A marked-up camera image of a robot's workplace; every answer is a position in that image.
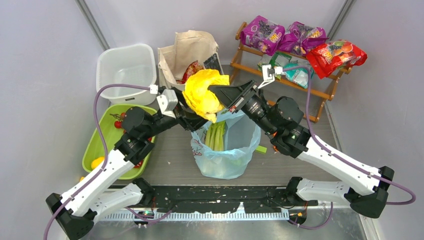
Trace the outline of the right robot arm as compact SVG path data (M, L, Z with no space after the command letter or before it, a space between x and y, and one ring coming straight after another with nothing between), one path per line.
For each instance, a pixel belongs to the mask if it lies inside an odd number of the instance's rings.
M238 86L212 85L208 89L231 113L241 111L255 122L279 153L313 164L337 178L337 181L291 178L285 192L288 203L334 202L347 204L368 218L380 217L394 177L391 168L363 164L312 135L301 125L304 114L293 98L282 96L270 106L253 80Z

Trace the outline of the yellow napa cabbage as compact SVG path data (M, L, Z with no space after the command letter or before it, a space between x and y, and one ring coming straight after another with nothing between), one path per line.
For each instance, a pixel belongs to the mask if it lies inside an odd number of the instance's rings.
M216 95L208 90L210 86L228 86L229 75L221 75L216 69L202 69L190 76L182 92L188 107L198 116L215 123L217 113L224 109Z

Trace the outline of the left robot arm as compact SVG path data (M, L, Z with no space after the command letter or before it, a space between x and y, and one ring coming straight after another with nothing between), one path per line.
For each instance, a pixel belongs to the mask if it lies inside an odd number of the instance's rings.
M53 219L70 240L79 240L101 217L111 212L137 204L149 207L154 201L155 189L143 178L135 179L109 198L100 199L100 195L152 151L155 144L150 138L176 125L194 132L206 122L179 105L167 113L158 110L155 114L138 106L129 108L121 124L125 132L105 154L102 164L70 190L51 193L46 198Z

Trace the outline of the green celery bunch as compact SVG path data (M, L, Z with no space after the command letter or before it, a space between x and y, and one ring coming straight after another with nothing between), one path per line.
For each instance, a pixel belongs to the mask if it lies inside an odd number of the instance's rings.
M212 123L206 131L204 144L213 151L224 151L225 121Z

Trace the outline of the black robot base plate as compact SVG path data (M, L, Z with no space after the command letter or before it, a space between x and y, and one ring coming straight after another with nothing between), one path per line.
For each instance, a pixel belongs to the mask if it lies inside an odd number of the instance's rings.
M248 214L277 213L304 207L305 200L281 186L266 185L157 185L150 202L131 207L156 209L160 213L235 213L243 206Z

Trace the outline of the blue plastic grocery bag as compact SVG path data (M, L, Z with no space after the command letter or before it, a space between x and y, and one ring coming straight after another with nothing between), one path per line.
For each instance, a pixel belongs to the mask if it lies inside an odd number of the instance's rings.
M202 175L230 180L244 174L253 153L261 140L261 129L243 112L223 110L217 122L225 121L224 151L214 151L206 146L205 137L212 122L191 133L192 154Z

